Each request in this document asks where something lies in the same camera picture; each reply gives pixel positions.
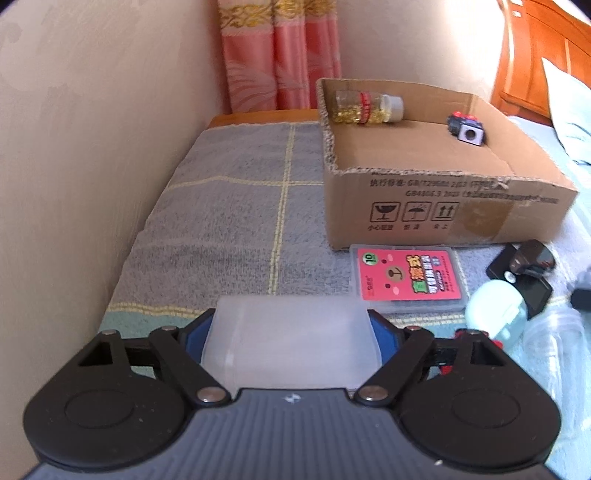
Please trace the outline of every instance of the pillow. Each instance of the pillow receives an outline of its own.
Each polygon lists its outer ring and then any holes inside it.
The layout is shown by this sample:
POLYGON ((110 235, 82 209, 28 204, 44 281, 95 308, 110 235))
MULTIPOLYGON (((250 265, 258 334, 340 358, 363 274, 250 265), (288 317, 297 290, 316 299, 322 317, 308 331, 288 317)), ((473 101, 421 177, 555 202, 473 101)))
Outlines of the pillow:
POLYGON ((591 89, 551 61, 542 63, 556 135, 570 158, 591 165, 591 89))

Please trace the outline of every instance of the gray blanket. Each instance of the gray blanket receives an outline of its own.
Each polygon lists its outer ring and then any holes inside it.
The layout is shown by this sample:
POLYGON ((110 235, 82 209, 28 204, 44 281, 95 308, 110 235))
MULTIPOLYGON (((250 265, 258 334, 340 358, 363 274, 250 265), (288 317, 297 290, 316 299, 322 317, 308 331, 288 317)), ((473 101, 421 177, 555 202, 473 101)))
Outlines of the gray blanket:
MULTIPOLYGON (((324 233, 320 141, 313 122, 202 133, 139 233, 103 326, 144 335, 150 318, 190 319, 224 294, 347 293, 349 254, 332 251, 324 233)), ((569 215, 550 245, 558 261, 550 280, 554 304, 566 301, 567 282, 591 263, 590 244, 569 215)), ((485 267, 499 251, 455 250, 469 292, 486 281, 485 267)), ((393 321, 463 318, 456 312, 393 321)))

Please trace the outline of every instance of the wooden bed frame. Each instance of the wooden bed frame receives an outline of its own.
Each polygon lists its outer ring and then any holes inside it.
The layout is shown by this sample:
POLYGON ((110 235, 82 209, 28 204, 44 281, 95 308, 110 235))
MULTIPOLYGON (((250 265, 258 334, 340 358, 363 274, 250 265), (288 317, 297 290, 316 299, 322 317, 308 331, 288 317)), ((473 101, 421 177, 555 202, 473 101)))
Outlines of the wooden bed frame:
POLYGON ((491 103, 551 125, 542 58, 591 87, 591 27, 553 0, 497 0, 505 34, 491 103))

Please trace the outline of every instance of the curtain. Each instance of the curtain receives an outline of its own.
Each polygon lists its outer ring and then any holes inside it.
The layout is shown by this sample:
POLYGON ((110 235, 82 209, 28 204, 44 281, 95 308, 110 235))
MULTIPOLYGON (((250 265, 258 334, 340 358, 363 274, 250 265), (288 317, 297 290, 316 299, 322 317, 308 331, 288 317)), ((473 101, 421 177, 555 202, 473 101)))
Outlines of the curtain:
POLYGON ((316 108, 316 80, 340 77, 336 0, 239 2, 218 0, 232 111, 316 108))

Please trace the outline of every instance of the cardboard box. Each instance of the cardboard box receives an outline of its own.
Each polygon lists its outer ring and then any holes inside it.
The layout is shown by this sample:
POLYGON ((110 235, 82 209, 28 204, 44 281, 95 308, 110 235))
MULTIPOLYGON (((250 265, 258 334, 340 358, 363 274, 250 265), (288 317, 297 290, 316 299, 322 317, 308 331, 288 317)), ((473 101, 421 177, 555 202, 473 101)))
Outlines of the cardboard box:
POLYGON ((317 83, 324 142, 326 229, 334 249, 368 245, 473 245, 549 241, 577 191, 544 150, 476 95, 386 80, 317 83), (330 118, 335 91, 404 100, 397 124, 330 118), (481 147, 447 131, 454 111, 486 131, 481 147))

